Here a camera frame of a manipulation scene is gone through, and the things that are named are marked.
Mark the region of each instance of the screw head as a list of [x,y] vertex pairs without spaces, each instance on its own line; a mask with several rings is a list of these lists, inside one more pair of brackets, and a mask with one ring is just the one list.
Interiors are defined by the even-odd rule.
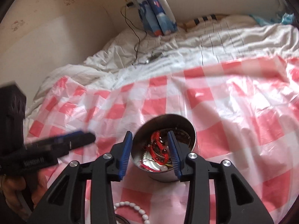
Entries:
[[197,154],[194,153],[194,152],[190,152],[190,153],[188,154],[188,157],[191,158],[191,159],[195,159],[195,158],[197,158]]
[[104,159],[110,159],[110,158],[112,158],[112,154],[111,154],[111,153],[105,153],[105,154],[103,155],[103,158],[104,158]]
[[222,162],[222,164],[223,164],[224,166],[226,166],[226,167],[229,167],[229,166],[231,165],[231,162],[228,161],[228,160],[224,160],[224,161]]
[[71,161],[70,162],[70,166],[71,167],[76,167],[78,165],[78,162],[77,161]]

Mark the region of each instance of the cylindrical can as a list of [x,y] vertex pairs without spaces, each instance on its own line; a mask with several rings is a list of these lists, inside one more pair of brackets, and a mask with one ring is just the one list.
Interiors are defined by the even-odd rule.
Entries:
[[140,162],[144,157],[144,147],[150,141],[151,134],[162,129],[179,129],[186,132],[190,137],[190,151],[193,151],[196,145],[196,130],[193,124],[181,115],[165,114],[147,121],[138,129],[133,138],[131,158],[134,164],[141,170],[146,171],[152,179],[160,182],[173,182],[178,180],[173,168],[163,172],[150,172],[140,167]]

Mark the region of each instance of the person's hand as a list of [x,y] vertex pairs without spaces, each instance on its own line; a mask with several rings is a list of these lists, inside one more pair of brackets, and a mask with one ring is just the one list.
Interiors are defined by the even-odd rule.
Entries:
[[[0,188],[3,190],[6,203],[9,208],[17,213],[22,219],[28,219],[28,214],[16,196],[16,191],[22,191],[26,188],[25,179],[23,177],[0,176]],[[46,177],[41,172],[38,172],[38,186],[31,196],[34,207],[37,205],[46,191]]]

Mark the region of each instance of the red and white tablecloth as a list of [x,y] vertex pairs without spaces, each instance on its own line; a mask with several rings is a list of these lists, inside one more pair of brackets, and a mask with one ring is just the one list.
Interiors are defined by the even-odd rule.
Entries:
[[[229,159],[257,192],[275,223],[299,194],[299,58],[261,57],[197,67],[137,81],[113,91],[87,90],[62,77],[47,94],[28,141],[78,129],[96,143],[74,150],[60,165],[44,170],[48,186],[71,161],[93,161],[135,133],[147,120],[166,113],[188,118],[197,132],[195,152],[205,159]],[[139,205],[154,224],[184,222],[188,183],[159,183],[129,163],[112,183],[114,203]],[[90,181],[86,222],[90,222]],[[211,183],[211,223],[215,192]],[[142,223],[132,208],[117,213]]]

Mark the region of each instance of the curtain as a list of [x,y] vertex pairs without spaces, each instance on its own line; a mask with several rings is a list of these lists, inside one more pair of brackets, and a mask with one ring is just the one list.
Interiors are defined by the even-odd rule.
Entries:
[[133,0],[146,31],[155,36],[177,31],[177,25],[166,0]]

